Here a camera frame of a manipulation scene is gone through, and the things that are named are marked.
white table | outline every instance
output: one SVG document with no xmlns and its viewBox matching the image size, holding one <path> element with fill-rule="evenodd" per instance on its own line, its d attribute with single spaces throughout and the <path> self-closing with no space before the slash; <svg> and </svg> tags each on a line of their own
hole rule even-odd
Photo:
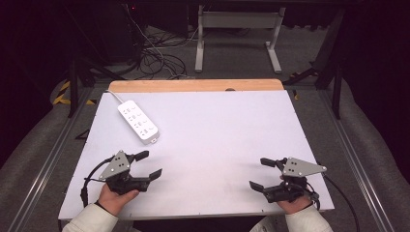
<svg viewBox="0 0 410 232">
<path fill-rule="evenodd" d="M 134 100 L 160 129 L 157 143 L 143 145 L 117 111 L 119 102 L 103 94 L 73 174 L 60 219 L 82 209 L 84 178 L 119 150 L 150 157 L 134 162 L 133 177 L 162 175 L 129 203 L 120 219 L 198 218 L 282 214 L 277 204 L 252 190 L 280 183 L 276 168 L 261 158 L 297 158 L 314 162 L 313 153 L 288 93 L 279 91 L 119 93 Z M 103 172 L 96 172 L 94 178 Z M 320 174 L 307 177 L 320 194 L 321 210 L 334 208 Z M 89 202 L 98 199 L 102 183 L 90 182 Z"/>
</svg>

power strip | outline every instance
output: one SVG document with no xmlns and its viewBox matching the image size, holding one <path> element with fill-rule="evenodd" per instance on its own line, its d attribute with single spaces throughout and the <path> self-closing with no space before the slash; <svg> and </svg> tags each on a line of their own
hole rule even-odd
<svg viewBox="0 0 410 232">
<path fill-rule="evenodd" d="M 143 144 L 147 145 L 157 142 L 160 137 L 160 131 L 134 101 L 121 103 L 118 105 L 118 111 L 130 124 Z"/>
</svg>

person's hand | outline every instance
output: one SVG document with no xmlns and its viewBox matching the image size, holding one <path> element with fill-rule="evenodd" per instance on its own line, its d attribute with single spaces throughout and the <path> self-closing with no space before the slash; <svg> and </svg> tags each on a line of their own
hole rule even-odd
<svg viewBox="0 0 410 232">
<path fill-rule="evenodd" d="M 102 186 L 99 203 L 112 215 L 117 216 L 123 207 L 139 194 L 138 190 L 131 190 L 123 195 L 111 191 L 107 184 Z"/>
<path fill-rule="evenodd" d="M 306 206 L 310 205 L 311 200 L 304 195 L 297 198 L 293 202 L 278 201 L 277 203 L 286 212 L 287 215 L 292 215 L 303 210 Z"/>
</svg>

white sleeve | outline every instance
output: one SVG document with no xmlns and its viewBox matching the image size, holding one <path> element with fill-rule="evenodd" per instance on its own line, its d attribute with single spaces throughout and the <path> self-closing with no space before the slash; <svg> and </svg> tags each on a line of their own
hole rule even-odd
<svg viewBox="0 0 410 232">
<path fill-rule="evenodd" d="M 312 205 L 306 209 L 286 215 L 286 223 L 289 232 L 332 232 L 328 221 L 325 220 Z"/>
<path fill-rule="evenodd" d="M 117 217 L 103 208 L 90 204 L 64 227 L 63 232 L 111 232 L 117 221 Z"/>
</svg>

